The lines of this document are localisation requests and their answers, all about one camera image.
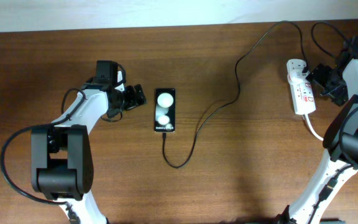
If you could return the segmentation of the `black Galaxy smartphone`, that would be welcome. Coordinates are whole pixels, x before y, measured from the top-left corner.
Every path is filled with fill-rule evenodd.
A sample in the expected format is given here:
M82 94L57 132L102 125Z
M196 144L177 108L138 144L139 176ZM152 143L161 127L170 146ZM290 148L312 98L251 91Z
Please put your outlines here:
M175 132L176 89L157 88L155 90L155 119L156 133Z

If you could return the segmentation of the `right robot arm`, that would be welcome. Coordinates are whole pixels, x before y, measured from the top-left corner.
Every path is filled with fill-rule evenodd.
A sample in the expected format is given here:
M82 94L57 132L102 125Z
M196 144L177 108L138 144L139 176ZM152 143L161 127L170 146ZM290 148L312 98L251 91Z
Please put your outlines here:
M335 67L318 65L305 73L306 63L287 63L288 82L297 114L306 117L315 110L311 82L323 88L342 110L329 125L323 142L323 156L305 191L274 223L321 223L321 217L341 187L358 173L358 37L344 43Z

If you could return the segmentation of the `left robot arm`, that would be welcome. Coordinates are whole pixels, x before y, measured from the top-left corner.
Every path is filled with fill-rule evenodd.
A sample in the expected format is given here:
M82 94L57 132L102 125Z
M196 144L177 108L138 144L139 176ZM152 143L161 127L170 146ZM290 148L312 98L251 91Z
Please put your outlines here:
M127 86L117 62L99 60L96 75L77 90L60 118L31 133L31 182L65 212L70 223L108 223L91 192L94 167L89 134L99 119L117 122L147 100L141 85Z

